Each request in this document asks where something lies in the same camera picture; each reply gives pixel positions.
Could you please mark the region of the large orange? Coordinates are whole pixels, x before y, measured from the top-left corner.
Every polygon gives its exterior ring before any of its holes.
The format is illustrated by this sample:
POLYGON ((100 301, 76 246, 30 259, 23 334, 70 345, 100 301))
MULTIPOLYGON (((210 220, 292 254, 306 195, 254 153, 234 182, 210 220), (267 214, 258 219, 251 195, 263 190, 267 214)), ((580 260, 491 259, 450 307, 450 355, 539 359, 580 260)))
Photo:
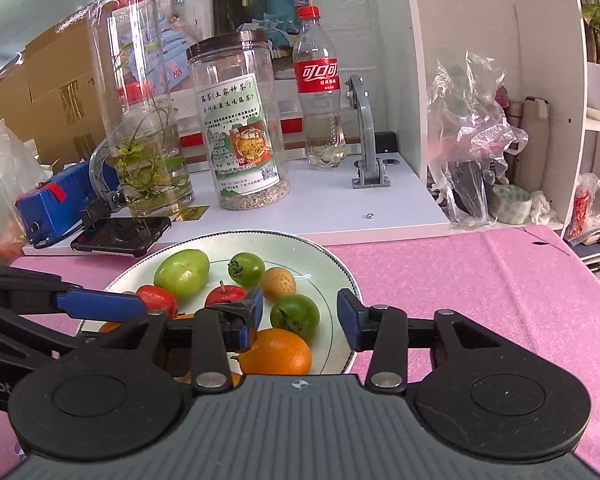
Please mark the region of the large orange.
POLYGON ((102 326, 99 327, 98 332, 100 334, 110 333, 113 330, 116 330, 117 328, 119 328, 120 326, 121 326, 121 323, 118 323, 118 322, 106 322, 106 323, 102 324, 102 326))

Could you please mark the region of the large red apple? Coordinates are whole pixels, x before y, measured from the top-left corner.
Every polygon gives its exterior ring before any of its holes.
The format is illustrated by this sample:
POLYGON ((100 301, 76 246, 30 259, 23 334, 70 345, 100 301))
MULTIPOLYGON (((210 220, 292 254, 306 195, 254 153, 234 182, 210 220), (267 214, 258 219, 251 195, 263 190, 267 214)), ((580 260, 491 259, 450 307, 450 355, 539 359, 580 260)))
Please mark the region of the large red apple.
POLYGON ((168 290, 155 285, 143 285, 135 295, 143 301, 147 312, 163 312, 167 318, 178 315, 178 302, 168 290))

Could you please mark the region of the small red apple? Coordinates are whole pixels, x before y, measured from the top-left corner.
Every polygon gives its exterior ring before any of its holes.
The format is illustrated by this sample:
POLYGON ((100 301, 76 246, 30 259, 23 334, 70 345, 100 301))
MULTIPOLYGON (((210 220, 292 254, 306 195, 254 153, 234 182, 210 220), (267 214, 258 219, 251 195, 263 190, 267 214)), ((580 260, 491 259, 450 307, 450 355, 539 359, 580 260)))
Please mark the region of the small red apple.
POLYGON ((208 293, 204 305, 211 307, 216 304, 228 304, 229 302, 242 300, 245 296, 247 296, 245 289, 236 285, 225 285, 222 281, 219 281, 219 285, 208 293))

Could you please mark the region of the orange top mandarin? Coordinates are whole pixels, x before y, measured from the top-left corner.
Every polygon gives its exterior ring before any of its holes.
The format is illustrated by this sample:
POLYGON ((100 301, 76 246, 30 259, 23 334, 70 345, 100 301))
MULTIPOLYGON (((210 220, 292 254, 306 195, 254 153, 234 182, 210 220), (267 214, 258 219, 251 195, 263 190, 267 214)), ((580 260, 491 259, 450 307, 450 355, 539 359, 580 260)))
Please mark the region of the orange top mandarin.
POLYGON ((247 375, 306 375, 312 365, 309 345, 298 335, 268 328, 259 330, 251 348, 237 362, 247 375))

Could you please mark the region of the brown kiwi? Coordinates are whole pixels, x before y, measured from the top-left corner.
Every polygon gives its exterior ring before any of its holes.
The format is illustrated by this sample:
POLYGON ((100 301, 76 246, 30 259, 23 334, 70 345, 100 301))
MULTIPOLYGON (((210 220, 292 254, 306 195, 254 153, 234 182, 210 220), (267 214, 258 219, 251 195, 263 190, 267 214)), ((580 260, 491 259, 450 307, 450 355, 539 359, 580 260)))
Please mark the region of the brown kiwi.
POLYGON ((265 298, 273 302, 293 295, 297 290, 294 276, 280 266, 266 270, 262 274, 259 286, 265 298))

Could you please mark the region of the small green fruit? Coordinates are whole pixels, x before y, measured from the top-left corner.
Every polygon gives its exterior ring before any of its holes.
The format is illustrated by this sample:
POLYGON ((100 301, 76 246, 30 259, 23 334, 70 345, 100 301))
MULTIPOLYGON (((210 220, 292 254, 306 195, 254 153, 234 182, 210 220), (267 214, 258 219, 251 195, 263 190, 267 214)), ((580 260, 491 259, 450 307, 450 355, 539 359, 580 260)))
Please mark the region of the small green fruit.
POLYGON ((252 252, 238 252, 227 265, 230 278, 243 288, 259 285, 265 272, 264 261, 252 252))
POLYGON ((274 328, 294 333, 308 344, 314 339, 320 321, 320 310, 315 302, 299 294, 283 296, 275 301, 270 313, 270 323, 274 328))

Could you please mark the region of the small green fruit back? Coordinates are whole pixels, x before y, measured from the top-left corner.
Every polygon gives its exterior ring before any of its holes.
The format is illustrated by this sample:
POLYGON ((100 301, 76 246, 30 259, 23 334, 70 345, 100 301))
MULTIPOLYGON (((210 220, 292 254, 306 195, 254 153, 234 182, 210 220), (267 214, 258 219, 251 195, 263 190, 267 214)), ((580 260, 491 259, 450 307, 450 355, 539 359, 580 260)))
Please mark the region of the small green fruit back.
POLYGON ((320 310, 315 302, 299 294, 283 296, 275 301, 270 313, 270 323, 274 328, 294 333, 308 344, 314 339, 320 321, 320 310))

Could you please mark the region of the large green oval apple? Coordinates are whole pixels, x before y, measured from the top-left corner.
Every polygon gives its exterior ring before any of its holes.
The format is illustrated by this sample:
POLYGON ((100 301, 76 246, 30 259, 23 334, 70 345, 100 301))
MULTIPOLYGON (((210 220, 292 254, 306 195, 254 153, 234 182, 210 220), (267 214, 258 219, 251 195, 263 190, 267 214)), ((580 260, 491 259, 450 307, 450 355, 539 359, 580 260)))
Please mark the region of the large green oval apple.
POLYGON ((170 292, 178 301, 186 301, 204 288, 210 261, 199 249, 184 249, 163 260, 154 275, 154 285, 170 292))

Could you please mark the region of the black smartphone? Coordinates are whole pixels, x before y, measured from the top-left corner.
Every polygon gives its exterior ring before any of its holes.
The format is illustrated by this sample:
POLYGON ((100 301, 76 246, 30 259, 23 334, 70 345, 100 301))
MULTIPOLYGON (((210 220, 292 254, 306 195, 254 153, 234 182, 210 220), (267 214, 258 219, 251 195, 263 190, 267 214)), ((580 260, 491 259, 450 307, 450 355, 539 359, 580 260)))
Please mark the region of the black smartphone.
POLYGON ((172 226, 169 217, 108 218, 84 229, 71 243, 75 252, 141 257, 172 226))

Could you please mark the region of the blue electric box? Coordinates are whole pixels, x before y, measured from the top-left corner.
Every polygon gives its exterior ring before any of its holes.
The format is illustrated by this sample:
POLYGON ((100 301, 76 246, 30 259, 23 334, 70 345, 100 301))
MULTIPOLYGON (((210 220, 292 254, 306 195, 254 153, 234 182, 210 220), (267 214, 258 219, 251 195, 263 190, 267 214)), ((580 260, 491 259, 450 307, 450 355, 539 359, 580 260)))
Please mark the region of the blue electric box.
POLYGON ((20 195, 15 208, 29 244, 48 247, 81 229, 80 212, 90 198, 94 193, 88 180, 88 162, 70 166, 20 195))

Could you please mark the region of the white raised board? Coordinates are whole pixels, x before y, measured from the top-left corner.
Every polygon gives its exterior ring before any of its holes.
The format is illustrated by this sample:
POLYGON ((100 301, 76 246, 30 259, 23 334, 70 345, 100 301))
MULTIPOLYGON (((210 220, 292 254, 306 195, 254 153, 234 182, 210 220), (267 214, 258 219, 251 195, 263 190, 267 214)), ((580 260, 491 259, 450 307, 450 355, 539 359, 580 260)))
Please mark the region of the white raised board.
POLYGON ((335 169, 314 169, 304 160, 287 162, 291 191, 263 208, 229 211, 216 200, 209 171, 190 175, 199 220, 175 222, 155 250, 221 231, 265 230, 299 235, 323 246, 416 240, 445 236, 451 225, 426 186, 398 153, 380 154, 389 165, 388 188, 354 188, 350 155, 335 169))

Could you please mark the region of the pink tablecloth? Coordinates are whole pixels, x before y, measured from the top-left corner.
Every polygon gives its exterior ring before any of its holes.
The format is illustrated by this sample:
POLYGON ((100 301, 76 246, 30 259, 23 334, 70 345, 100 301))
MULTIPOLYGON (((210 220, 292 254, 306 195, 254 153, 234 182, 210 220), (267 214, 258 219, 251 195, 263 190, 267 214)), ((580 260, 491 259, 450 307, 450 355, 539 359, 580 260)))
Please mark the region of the pink tablecloth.
POLYGON ((498 466, 463 458, 418 428, 396 402, 373 402, 353 379, 332 400, 271 382, 253 411, 219 414, 240 434, 186 426, 128 466, 26 460, 18 479, 593 479, 600 477, 600 283, 550 230, 341 246, 363 297, 415 318, 451 309, 538 352, 588 389, 593 411, 569 460, 498 466))

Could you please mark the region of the clear plastic fruit bag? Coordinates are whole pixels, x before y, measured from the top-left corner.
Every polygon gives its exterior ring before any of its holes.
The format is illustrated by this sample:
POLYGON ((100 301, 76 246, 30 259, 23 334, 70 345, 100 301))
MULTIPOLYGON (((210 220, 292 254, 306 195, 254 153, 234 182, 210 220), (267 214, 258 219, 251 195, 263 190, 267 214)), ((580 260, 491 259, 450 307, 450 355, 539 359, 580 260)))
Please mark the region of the clear plastic fruit bag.
POLYGON ((15 202, 46 179, 40 164, 0 119, 0 264, 9 266, 27 243, 15 202))

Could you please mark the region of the clear jar with label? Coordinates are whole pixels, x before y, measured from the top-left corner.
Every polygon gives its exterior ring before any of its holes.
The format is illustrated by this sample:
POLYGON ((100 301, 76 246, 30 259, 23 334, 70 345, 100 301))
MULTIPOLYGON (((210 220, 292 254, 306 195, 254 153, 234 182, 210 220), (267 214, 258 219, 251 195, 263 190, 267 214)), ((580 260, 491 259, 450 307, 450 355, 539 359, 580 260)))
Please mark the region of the clear jar with label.
POLYGON ((272 55, 262 30, 214 36, 187 50, 195 106, 219 205, 249 210, 290 192, 272 55))

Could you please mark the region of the cola bottle red cap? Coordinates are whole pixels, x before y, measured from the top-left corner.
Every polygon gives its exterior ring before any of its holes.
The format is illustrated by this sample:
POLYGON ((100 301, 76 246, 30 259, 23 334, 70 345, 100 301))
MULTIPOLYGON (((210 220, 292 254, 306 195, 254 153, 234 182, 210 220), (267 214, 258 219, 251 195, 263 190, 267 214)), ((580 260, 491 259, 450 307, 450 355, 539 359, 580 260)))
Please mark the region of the cola bottle red cap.
POLYGON ((347 153, 340 117, 337 53, 321 25, 317 6, 300 6, 298 19, 301 29, 292 60, 302 110, 306 158, 316 168, 335 168, 347 153))

